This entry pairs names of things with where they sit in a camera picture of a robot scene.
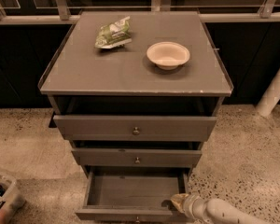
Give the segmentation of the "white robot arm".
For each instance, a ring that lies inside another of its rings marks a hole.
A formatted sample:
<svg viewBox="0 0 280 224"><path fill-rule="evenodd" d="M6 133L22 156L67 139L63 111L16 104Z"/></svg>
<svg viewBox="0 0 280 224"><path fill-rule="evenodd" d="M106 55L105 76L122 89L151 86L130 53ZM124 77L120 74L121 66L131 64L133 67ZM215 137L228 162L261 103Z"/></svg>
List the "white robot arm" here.
<svg viewBox="0 0 280 224"><path fill-rule="evenodd" d="M205 200L198 194L181 193L173 195L171 202L180 213L204 224L270 224L217 198Z"/></svg>

